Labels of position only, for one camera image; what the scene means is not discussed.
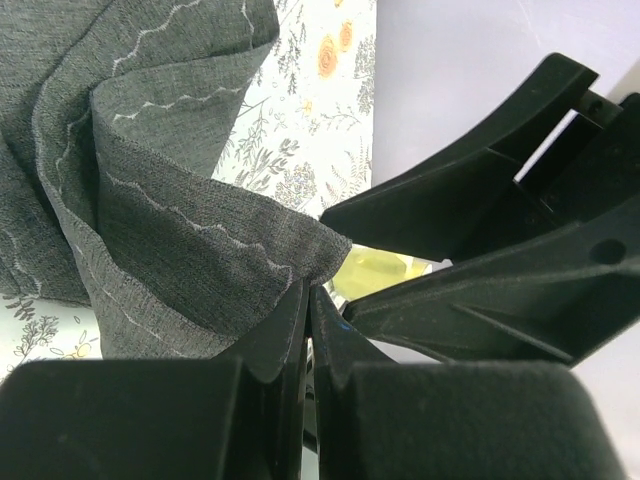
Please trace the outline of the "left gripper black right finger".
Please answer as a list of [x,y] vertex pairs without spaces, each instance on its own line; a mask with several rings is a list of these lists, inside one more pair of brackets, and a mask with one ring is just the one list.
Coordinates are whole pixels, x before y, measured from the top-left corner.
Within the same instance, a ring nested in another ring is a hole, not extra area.
[[400,364],[309,293],[323,479],[621,479],[582,384],[546,362]]

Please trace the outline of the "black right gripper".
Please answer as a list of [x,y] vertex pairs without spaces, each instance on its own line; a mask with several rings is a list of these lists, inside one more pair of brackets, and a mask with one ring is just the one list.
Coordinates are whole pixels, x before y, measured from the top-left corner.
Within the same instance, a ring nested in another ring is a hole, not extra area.
[[[546,56],[466,134],[399,176],[342,201],[321,223],[354,243],[430,260],[454,259],[529,157],[598,75]],[[604,127],[581,115],[520,181],[526,230],[589,221],[639,192],[639,95]]]

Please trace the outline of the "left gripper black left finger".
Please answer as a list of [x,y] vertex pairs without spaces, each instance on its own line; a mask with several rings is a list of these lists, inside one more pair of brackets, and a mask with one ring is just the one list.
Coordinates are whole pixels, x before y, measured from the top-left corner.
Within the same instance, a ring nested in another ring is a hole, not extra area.
[[1,387],[5,479],[297,479],[309,289],[212,359],[51,360]]

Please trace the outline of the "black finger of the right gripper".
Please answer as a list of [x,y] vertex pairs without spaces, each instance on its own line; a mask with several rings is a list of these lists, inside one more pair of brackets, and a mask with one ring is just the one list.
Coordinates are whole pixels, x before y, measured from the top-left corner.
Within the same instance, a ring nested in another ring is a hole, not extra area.
[[361,298],[344,317],[438,360],[574,366],[639,320],[639,202]]

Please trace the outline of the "grey cloth napkin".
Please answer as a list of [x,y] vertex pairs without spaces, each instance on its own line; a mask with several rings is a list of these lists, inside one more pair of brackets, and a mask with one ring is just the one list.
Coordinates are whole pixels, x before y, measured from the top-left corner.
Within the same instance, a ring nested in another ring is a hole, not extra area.
[[270,1],[1,5],[1,290],[91,307],[106,358],[210,358],[350,242],[213,179]]

